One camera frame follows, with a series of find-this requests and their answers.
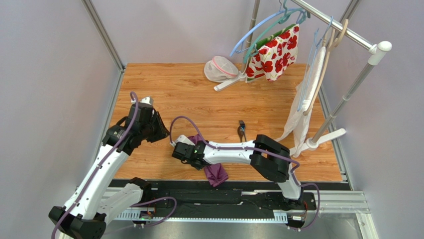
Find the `purple cloth napkin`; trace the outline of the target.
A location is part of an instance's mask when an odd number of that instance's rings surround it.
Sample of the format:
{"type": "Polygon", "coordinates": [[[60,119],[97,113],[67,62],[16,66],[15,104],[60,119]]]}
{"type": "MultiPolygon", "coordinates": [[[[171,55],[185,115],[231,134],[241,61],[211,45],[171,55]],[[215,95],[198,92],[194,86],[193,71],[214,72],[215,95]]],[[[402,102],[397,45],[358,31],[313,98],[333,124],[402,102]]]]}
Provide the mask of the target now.
{"type": "Polygon", "coordinates": [[[214,188],[221,185],[228,179],[228,174],[221,164],[213,164],[212,166],[205,166],[203,168],[205,176],[214,188]]]}

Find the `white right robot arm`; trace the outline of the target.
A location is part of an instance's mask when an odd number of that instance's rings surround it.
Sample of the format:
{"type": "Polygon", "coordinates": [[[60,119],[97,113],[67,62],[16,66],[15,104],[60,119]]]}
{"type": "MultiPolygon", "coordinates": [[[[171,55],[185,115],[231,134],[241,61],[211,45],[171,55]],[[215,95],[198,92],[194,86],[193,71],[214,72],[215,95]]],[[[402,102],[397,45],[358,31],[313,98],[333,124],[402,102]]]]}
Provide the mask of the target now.
{"type": "Polygon", "coordinates": [[[172,157],[197,170],[220,163],[252,166],[263,178],[276,183],[285,199],[300,200],[301,185],[295,176],[299,163],[290,157],[290,150],[270,137],[259,134],[255,140],[240,143],[191,142],[181,135],[172,142],[172,157]]]}

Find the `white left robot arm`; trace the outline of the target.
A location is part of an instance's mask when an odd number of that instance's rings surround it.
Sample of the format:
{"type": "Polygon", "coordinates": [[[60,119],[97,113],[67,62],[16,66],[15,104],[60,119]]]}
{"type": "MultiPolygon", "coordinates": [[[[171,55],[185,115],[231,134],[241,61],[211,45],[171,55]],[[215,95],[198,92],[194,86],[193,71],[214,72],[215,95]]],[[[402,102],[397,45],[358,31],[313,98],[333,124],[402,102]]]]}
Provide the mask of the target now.
{"type": "Polygon", "coordinates": [[[130,93],[129,114],[111,126],[102,140],[95,161],[82,183],[63,206],[54,206],[48,217],[55,228],[51,237],[61,232],[74,239],[99,239],[107,225],[132,205],[150,204],[152,185],[134,177],[119,192],[105,201],[103,195],[118,169],[142,141],[153,143],[169,136],[153,99],[138,99],[130,93]]]}

